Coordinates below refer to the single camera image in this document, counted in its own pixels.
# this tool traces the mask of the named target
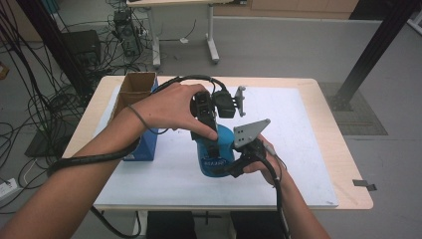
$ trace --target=finger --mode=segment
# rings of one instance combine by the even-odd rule
[[[190,90],[192,91],[192,95],[194,95],[198,92],[206,92],[207,91],[207,89],[201,84],[190,85]]]
[[[198,133],[201,136],[207,137],[211,140],[217,140],[218,134],[215,130],[213,130],[208,125],[200,122],[198,119],[195,119],[192,117],[190,120],[188,120],[185,129],[189,129],[191,131],[194,131]]]

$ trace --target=person's left hand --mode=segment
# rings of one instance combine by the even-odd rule
[[[206,92],[202,85],[173,83],[166,89],[136,103],[133,107],[150,127],[184,128],[212,140],[217,132],[196,119],[190,111],[190,101],[198,92]]]

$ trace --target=hand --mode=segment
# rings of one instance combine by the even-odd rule
[[[136,103],[133,107],[151,127],[183,128],[212,140],[217,132],[196,119],[190,111],[190,101],[198,92],[206,92],[202,85],[173,83],[166,89]]]
[[[274,146],[269,141],[267,141],[267,139],[264,138],[261,134],[258,136],[258,139],[262,140],[264,144],[267,144],[270,148],[274,149]],[[270,155],[269,153],[267,153],[266,159],[271,164],[274,171],[276,172],[276,174],[279,177],[281,177],[281,176],[283,176],[283,174],[287,173],[283,164],[279,160],[277,160],[275,157]],[[252,172],[256,172],[258,170],[261,171],[261,173],[263,174],[264,178],[267,180],[268,183],[274,185],[273,177],[271,176],[270,171],[264,165],[264,163],[257,161],[257,162],[253,162],[253,163],[251,163],[248,166],[243,168],[243,171],[245,173],[252,173]]]

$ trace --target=power strip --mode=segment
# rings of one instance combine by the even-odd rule
[[[18,191],[15,178],[9,179],[7,182],[0,184],[0,201]]]

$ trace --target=blue cylindrical object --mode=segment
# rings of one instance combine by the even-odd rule
[[[233,153],[234,134],[227,127],[220,124],[217,125],[218,131],[218,147],[220,156],[210,157],[207,148],[203,143],[202,138],[196,139],[198,148],[198,160],[201,171],[204,175],[209,177],[224,177],[229,175],[227,172],[216,173],[216,169],[221,169],[223,166],[233,162],[235,155]]]

